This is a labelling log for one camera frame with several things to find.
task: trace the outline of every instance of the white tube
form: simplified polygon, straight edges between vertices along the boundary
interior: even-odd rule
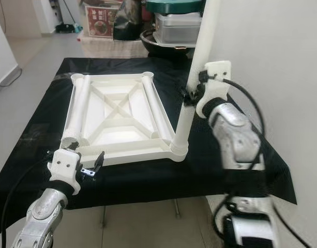
[[[195,91],[199,82],[199,73],[209,62],[209,55],[214,43],[215,29],[221,0],[207,0],[203,13],[201,28],[196,43],[193,62],[187,82],[188,92]],[[170,148],[174,153],[182,154],[188,151],[188,137],[195,114],[193,106],[181,108],[177,129]]]
[[[80,142],[83,115],[89,96],[90,76],[86,75],[84,79],[76,79],[74,86],[76,91],[74,93],[70,121],[62,137],[63,147],[68,147],[73,142]]]
[[[145,75],[141,78],[141,80],[142,80],[144,90],[146,91],[147,99],[148,99],[148,102],[150,105],[150,109],[152,110],[158,132],[159,132],[161,138],[166,138],[165,119],[162,116],[161,109],[156,101],[156,96],[155,96],[154,89],[152,86],[152,80],[149,76],[145,76]]]

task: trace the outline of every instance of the green lid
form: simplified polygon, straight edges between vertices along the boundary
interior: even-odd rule
[[[200,12],[202,0],[147,0],[146,9],[153,13],[184,14]]]

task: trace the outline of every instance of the red box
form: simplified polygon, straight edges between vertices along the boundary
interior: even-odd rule
[[[117,8],[86,6],[89,36],[113,37],[113,23]]]

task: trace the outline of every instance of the black pot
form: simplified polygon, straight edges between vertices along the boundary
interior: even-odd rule
[[[194,48],[167,48],[164,46],[160,46],[154,36],[154,29],[146,30],[140,34],[140,39],[144,45],[144,47],[149,52],[149,57],[160,57],[160,58],[187,58],[186,54]]]

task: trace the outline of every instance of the black table cover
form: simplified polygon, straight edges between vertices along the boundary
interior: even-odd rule
[[[175,130],[183,101],[180,89],[186,85],[190,64],[190,60],[170,61],[161,58],[65,58],[0,173],[0,223],[6,197],[19,175],[44,158],[47,151],[59,147],[73,87],[69,78],[71,73],[153,72],[154,84]],[[270,192],[296,203],[289,168],[266,141],[264,157]],[[7,226],[26,215],[29,205],[42,192],[44,182],[49,181],[50,173],[46,164],[42,162],[36,165],[19,185],[9,204]],[[188,155],[183,162],[162,159],[103,167],[95,180],[84,179],[81,191],[69,200],[67,208],[222,194],[222,175],[219,145],[207,121],[195,116],[189,135]]]

